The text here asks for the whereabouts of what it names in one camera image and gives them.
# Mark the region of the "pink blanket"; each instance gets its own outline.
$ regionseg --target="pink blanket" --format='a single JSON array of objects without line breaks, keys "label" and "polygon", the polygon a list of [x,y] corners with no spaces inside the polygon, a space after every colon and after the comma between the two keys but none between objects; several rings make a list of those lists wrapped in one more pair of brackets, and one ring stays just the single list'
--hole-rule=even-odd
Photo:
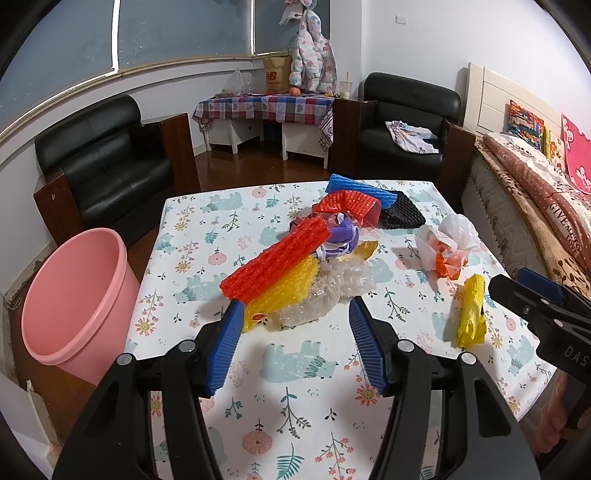
[{"label": "pink blanket", "polygon": [[532,197],[562,245],[591,273],[591,195],[520,138],[488,134],[484,142]]}]

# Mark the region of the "white plastic bag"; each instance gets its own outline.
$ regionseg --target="white plastic bag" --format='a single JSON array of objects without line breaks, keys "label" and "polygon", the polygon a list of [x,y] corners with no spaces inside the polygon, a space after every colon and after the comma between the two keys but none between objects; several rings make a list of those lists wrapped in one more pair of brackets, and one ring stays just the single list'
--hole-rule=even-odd
[{"label": "white plastic bag", "polygon": [[251,84],[248,82],[246,77],[242,74],[240,69],[234,70],[230,78],[222,89],[220,96],[240,96],[247,95],[251,92]]},{"label": "white plastic bag", "polygon": [[452,213],[439,225],[439,231],[454,239],[460,250],[476,250],[480,246],[478,232],[467,217]]},{"label": "white plastic bag", "polygon": [[415,236],[417,243],[417,250],[421,260],[423,270],[430,271],[435,270],[437,261],[437,245],[439,242],[446,244],[449,247],[449,251],[457,250],[457,243],[449,238],[439,230],[435,230],[435,227],[431,225],[423,225]]},{"label": "white plastic bag", "polygon": [[459,277],[470,251],[480,245],[478,232],[471,221],[455,213],[446,216],[438,229],[423,225],[418,229],[415,241],[423,269],[437,270],[440,277],[452,280]]}]

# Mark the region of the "screw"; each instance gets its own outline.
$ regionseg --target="screw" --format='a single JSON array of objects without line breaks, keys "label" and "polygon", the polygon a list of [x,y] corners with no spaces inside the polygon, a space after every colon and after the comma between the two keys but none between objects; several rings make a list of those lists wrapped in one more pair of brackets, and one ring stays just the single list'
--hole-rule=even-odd
[{"label": "screw", "polygon": [[476,363],[476,357],[474,354],[467,352],[462,355],[462,361],[468,365],[474,365]]},{"label": "screw", "polygon": [[403,352],[412,352],[414,350],[414,343],[410,340],[400,340],[398,342],[398,348]]},{"label": "screw", "polygon": [[179,343],[178,349],[184,353],[189,353],[195,350],[196,346],[197,345],[195,345],[195,342],[192,340],[183,340],[181,343]]},{"label": "screw", "polygon": [[129,365],[132,361],[133,357],[130,353],[122,353],[117,357],[117,363],[119,365]]}]

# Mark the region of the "crumpled cloth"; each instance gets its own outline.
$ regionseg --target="crumpled cloth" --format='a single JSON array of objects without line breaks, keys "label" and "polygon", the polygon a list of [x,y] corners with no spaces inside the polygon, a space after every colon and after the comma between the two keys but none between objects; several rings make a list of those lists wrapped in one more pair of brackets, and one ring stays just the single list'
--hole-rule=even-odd
[{"label": "crumpled cloth", "polygon": [[437,136],[433,135],[428,128],[412,127],[400,120],[386,122],[386,128],[392,135],[394,143],[407,152],[424,155],[439,153],[433,145],[425,142],[425,140],[437,140]]}]

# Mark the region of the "yellow plastic bag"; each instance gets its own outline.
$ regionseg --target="yellow plastic bag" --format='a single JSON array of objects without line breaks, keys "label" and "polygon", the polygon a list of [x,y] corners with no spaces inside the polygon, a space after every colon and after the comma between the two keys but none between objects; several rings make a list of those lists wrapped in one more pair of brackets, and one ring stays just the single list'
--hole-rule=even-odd
[{"label": "yellow plastic bag", "polygon": [[374,254],[377,247],[378,247],[377,240],[361,242],[359,245],[357,245],[357,247],[355,247],[355,250],[353,250],[353,255],[357,255],[357,256],[363,258],[364,260],[367,260],[369,257],[371,257]]},{"label": "yellow plastic bag", "polygon": [[242,331],[247,332],[253,328],[265,315],[304,300],[308,296],[319,266],[318,259],[309,255],[283,275],[277,283],[252,300],[244,311]]},{"label": "yellow plastic bag", "polygon": [[464,303],[462,320],[457,330],[460,346],[470,347],[475,343],[484,343],[486,319],[484,316],[484,289],[486,283],[481,275],[474,274],[464,282]]}]

